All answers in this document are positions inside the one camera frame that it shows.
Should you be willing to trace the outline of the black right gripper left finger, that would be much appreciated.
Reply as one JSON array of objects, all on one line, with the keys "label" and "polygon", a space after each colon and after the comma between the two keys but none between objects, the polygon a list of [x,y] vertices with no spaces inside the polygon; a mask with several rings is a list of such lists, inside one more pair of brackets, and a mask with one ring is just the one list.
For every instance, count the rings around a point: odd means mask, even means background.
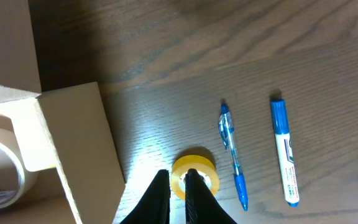
[{"label": "black right gripper left finger", "polygon": [[157,172],[138,204],[121,224],[167,224],[169,222],[169,172],[162,169]]}]

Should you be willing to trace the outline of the white masking tape roll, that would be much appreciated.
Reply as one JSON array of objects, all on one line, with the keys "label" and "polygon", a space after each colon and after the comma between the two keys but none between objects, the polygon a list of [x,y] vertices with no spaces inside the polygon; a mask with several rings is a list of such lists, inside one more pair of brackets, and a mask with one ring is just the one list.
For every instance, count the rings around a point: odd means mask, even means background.
[{"label": "white masking tape roll", "polygon": [[16,135],[0,129],[0,209],[17,202],[35,184],[37,176],[25,168]]}]

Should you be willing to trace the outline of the yellow clear tape roll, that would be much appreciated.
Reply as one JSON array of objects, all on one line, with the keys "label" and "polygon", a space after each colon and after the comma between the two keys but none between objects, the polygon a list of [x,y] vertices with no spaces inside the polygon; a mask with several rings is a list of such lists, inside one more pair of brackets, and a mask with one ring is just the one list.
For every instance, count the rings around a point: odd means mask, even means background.
[{"label": "yellow clear tape roll", "polygon": [[203,156],[188,155],[177,159],[172,167],[170,186],[178,198],[185,200],[185,175],[189,169],[195,169],[211,193],[216,195],[220,180],[214,164]]}]

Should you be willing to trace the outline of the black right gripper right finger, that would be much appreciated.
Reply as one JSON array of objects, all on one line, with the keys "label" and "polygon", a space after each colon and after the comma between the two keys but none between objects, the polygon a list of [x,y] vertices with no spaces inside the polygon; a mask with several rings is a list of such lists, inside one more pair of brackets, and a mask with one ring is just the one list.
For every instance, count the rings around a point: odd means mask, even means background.
[{"label": "black right gripper right finger", "polygon": [[219,205],[196,169],[185,176],[185,214],[189,224],[236,223]]}]

